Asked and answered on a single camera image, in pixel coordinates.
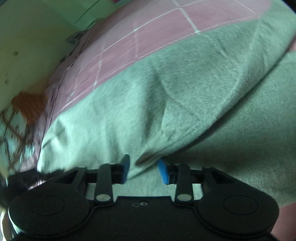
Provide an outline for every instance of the wall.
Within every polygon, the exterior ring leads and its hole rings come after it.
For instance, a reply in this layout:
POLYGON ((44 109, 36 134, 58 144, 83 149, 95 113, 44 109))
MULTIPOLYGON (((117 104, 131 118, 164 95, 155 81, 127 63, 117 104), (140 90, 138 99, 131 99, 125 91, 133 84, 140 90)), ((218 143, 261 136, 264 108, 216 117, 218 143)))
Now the wall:
POLYGON ((114 4, 112 0, 42 0, 58 12, 68 23, 84 30, 98 18, 106 18, 127 0, 114 4))
POLYGON ((0 6, 0 111, 21 90, 44 89, 77 29, 40 0, 0 6))

